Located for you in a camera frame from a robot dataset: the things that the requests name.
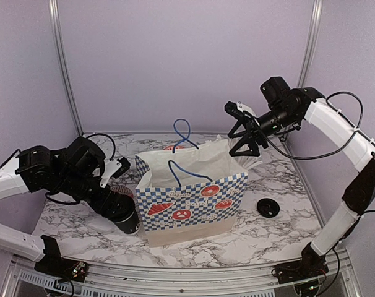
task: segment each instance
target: red croissant graphic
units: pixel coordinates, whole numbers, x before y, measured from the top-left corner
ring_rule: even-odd
[[[148,211],[148,215],[155,215],[156,213],[163,212],[164,210],[170,208],[174,202],[171,203],[163,203],[163,204],[152,204],[150,210]]]

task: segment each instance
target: blue checkered pattern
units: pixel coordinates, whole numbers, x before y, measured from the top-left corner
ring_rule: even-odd
[[[244,195],[247,178],[248,173],[243,172],[211,183],[181,188],[136,189],[138,206],[145,231],[167,230],[201,223],[213,223],[234,216]],[[214,184],[220,187],[216,195],[212,197],[201,195],[203,188]],[[175,197],[172,193],[179,194],[181,197]],[[233,201],[231,207],[227,209],[215,208],[217,203],[227,199]],[[151,216],[148,215],[152,205],[170,202],[173,203],[170,208]],[[191,212],[190,218],[174,220],[172,216],[178,210],[189,210]]]
[[[146,162],[138,156],[136,156],[136,168],[140,179],[144,176],[146,172],[150,170],[148,164],[146,164]]]

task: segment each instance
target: blue rope handle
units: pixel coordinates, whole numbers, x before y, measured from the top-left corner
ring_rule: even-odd
[[[183,136],[182,133],[180,133],[180,132],[178,131],[178,129],[176,128],[176,126],[175,126],[176,123],[179,122],[179,121],[184,121],[186,124],[188,124],[188,125],[187,125],[188,130],[187,130],[187,136],[186,136],[186,137]],[[174,124],[173,124],[173,126],[174,126],[174,131],[175,131],[175,133],[177,133],[177,135],[181,136],[181,138],[182,138],[180,141],[178,141],[178,142],[174,145],[174,147],[173,147],[173,153],[175,153],[175,148],[176,148],[179,144],[182,144],[182,143],[185,142],[185,141],[189,142],[189,143],[190,143],[191,145],[193,145],[196,149],[199,149],[199,147],[198,147],[195,143],[193,143],[193,142],[191,142],[191,141],[189,140],[189,137],[190,137],[190,134],[191,134],[191,129],[190,129],[190,123],[189,123],[187,120],[185,120],[185,119],[176,119],[175,122],[174,122]]]
[[[185,172],[185,173],[187,173],[187,174],[189,174],[189,175],[193,175],[193,176],[195,176],[195,177],[197,177],[197,178],[206,178],[206,179],[208,179],[209,181],[213,181],[212,178],[209,178],[209,177],[206,176],[206,175],[200,175],[200,174],[196,174],[196,173],[190,172],[190,171],[185,170],[185,169],[183,169],[182,167],[180,167],[180,166],[179,166],[178,164],[176,164],[173,160],[168,160],[168,167],[170,168],[171,173],[173,174],[173,176],[175,177],[176,181],[178,182],[179,187],[182,187],[181,181],[179,180],[179,178],[178,178],[177,175],[175,174],[174,169],[172,169],[171,164],[174,164],[179,170],[181,170],[181,171],[183,171],[183,172]]]

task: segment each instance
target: printed donut graphic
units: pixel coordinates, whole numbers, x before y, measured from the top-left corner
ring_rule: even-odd
[[[222,200],[215,205],[215,209],[228,209],[232,204],[233,201],[230,199]]]
[[[177,221],[187,220],[192,216],[192,212],[188,209],[177,210],[173,213],[173,219]]]
[[[165,148],[163,148],[163,150],[173,150],[173,147],[174,147],[174,145],[168,145],[168,146],[166,146]],[[175,149],[176,149],[176,150],[184,149],[184,147],[183,147],[182,145],[177,145],[177,146],[175,147]]]
[[[211,196],[218,194],[219,190],[220,190],[219,186],[216,184],[213,184],[212,186],[203,188],[203,190],[201,190],[201,195],[205,197],[211,197]]]

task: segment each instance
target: black bracket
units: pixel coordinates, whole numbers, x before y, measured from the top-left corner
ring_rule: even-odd
[[[273,276],[277,277],[279,284],[283,284],[324,275],[328,272],[325,256],[318,256],[309,243],[302,250],[301,260],[277,264],[274,267]]]
[[[35,270],[65,280],[84,282],[88,264],[61,257],[57,241],[47,235],[40,237],[45,243],[45,256],[35,264]]]

